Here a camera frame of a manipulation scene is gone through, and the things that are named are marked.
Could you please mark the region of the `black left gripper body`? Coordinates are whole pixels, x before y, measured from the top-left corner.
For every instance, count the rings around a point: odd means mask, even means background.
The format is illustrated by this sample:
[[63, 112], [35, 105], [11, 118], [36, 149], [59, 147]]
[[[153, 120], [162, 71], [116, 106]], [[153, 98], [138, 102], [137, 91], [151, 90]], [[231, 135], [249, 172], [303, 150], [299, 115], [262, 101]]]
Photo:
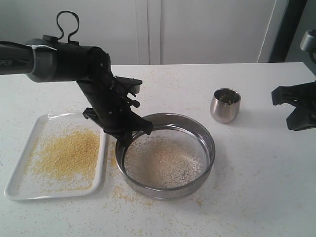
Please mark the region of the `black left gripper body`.
[[84, 117], [94, 121], [104, 131], [123, 130], [123, 112], [132, 111], [132, 106], [140, 107], [137, 100], [128, 97], [128, 94], [136, 96], [139, 93], [142, 84], [139, 79], [116, 77], [106, 73], [100, 77], [77, 80], [77, 84], [91, 105], [84, 110]]

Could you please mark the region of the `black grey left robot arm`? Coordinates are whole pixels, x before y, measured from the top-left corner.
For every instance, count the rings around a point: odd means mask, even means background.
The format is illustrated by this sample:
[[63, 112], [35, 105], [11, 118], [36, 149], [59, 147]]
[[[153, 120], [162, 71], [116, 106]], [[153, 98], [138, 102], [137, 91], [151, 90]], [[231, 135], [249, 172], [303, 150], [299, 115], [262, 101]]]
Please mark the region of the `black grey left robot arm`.
[[140, 103], [128, 97], [139, 93], [142, 81], [114, 76], [109, 54], [99, 47], [51, 36], [27, 44], [1, 41], [0, 73], [26, 74], [37, 83], [75, 81], [91, 105], [83, 116], [119, 141], [131, 141], [136, 131], [149, 135], [153, 130], [150, 121], [131, 109]]

